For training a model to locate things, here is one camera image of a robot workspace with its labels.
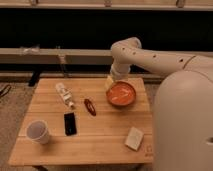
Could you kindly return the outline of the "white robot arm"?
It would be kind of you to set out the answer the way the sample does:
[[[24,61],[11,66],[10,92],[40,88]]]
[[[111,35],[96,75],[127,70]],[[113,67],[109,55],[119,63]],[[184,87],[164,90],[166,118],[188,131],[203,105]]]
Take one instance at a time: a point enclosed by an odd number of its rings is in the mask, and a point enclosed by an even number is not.
[[[145,50],[136,37],[110,52],[114,80],[132,65],[164,78],[153,106],[153,171],[213,171],[213,56]]]

